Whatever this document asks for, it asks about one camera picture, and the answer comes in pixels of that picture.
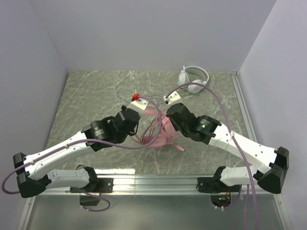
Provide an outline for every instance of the red clip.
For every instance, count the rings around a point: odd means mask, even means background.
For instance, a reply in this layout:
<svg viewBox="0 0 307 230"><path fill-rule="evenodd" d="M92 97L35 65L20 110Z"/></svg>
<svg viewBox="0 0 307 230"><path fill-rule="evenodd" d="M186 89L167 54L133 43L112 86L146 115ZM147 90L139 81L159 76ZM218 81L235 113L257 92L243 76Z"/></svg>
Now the red clip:
<svg viewBox="0 0 307 230"><path fill-rule="evenodd" d="M132 99L133 99L134 101L137 101L137 100L139 99L139 94L138 94L138 93L134 94L134 96L132 97Z"/></svg>

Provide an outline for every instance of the gray marble table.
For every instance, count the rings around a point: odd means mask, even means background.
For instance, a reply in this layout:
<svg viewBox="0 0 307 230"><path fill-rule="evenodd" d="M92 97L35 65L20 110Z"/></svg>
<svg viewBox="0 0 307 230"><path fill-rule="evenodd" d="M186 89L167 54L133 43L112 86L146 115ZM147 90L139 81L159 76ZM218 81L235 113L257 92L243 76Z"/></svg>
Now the gray marble table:
<svg viewBox="0 0 307 230"><path fill-rule="evenodd" d="M179 71L71 71L63 92L47 147L58 144L80 131L94 120L115 115L134 93L166 95L177 84ZM223 102L232 130L247 136L243 116L229 72L210 72L211 87ZM209 115L224 123L218 102L207 91L190 94L180 91L183 103L198 115ZM155 96L161 103L163 99ZM144 115L140 132L152 119ZM137 145L127 138L126 145ZM83 164L96 169L135 169L136 174L213 174L218 166L243 166L241 159L228 152L179 136L174 143L182 146L179 151L172 145L162 148L126 150L102 149L60 165L58 169L75 169Z"/></svg>

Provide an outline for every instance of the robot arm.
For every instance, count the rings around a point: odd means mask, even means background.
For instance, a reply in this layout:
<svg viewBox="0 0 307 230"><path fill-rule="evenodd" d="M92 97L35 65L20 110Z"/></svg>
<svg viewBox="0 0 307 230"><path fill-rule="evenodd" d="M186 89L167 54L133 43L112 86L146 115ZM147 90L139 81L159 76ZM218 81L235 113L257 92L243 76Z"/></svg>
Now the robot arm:
<svg viewBox="0 0 307 230"><path fill-rule="evenodd" d="M287 149L283 147L278 149L266 147L234 131L229 133L224 124L212 117L206 115L196 117L182 103L176 91L169 96L167 103L170 107L166 115L171 120L176 131L180 131L183 136L194 141L224 149L242 158L232 140L232 137L235 136L247 161L252 165L250 169L255 182L268 192L275 194L281 192L289 167L289 151ZM246 167L229 168L221 166L212 178L211 187L224 191L227 186L249 183Z"/></svg>
<svg viewBox="0 0 307 230"><path fill-rule="evenodd" d="M85 167L81 170L57 170L55 168L71 158L111 147L102 143L82 142L82 140L98 139L120 144L125 141L128 135L135 135L139 120L147 105L148 101L144 99L135 100L127 107L123 106L122 111L118 112L116 116L93 121L71 138L49 149L28 156L23 153L14 155L15 168L31 163L17 171L17 184L21 196L28 198L36 196L46 189L67 186L83 188L87 192L92 191L97 184L97 175L93 168ZM80 141L80 143L70 146L76 141ZM63 146L62 150L35 161L38 157Z"/></svg>

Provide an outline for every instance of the pink object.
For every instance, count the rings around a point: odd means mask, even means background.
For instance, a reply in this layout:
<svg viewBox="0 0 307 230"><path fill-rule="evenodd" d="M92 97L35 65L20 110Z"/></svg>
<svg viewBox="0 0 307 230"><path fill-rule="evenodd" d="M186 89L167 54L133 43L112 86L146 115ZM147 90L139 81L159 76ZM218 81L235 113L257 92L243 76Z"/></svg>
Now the pink object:
<svg viewBox="0 0 307 230"><path fill-rule="evenodd" d="M169 118L166 116L166 114L163 113L163 111L160 109L161 111L161 115L162 115L162 128L161 128L161 132L158 136L158 138L155 140L155 142L153 144L150 145L150 147L152 148L159 148L162 147L164 145L174 145L178 150L180 151L184 151L184 149L179 146L176 145L175 143L172 143L171 141L176 139L178 137L178 135L176 135L176 131L172 125L172 122L169 120ZM140 144L146 144L149 141L151 141L154 138L154 131L155 129L158 127L158 112L151 110L151 109L146 109L144 111L144 114L149 114L149 115L155 115L153 121L151 122L151 124L146 128L146 130L144 131L144 133L141 135L141 137L139 137L137 134L135 135L135 137L137 138L134 139L133 137L132 140L140 143Z"/></svg>

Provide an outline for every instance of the white wall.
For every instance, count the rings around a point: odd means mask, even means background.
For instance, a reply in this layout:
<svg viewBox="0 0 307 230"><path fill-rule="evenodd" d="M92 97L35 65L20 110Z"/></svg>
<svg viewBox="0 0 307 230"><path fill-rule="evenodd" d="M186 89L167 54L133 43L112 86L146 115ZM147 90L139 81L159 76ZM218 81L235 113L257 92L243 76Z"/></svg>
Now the white wall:
<svg viewBox="0 0 307 230"><path fill-rule="evenodd" d="M59 55L27 0L0 0L0 180L12 156L45 148L66 81ZM7 189L17 190L16 175ZM0 192L2 230L16 229L24 199Z"/></svg>
<svg viewBox="0 0 307 230"><path fill-rule="evenodd" d="M283 195L295 229L307 229L307 1L278 0L242 68L257 138L290 150Z"/></svg>
<svg viewBox="0 0 307 230"><path fill-rule="evenodd" d="M30 0L68 69L239 70L276 0Z"/></svg>

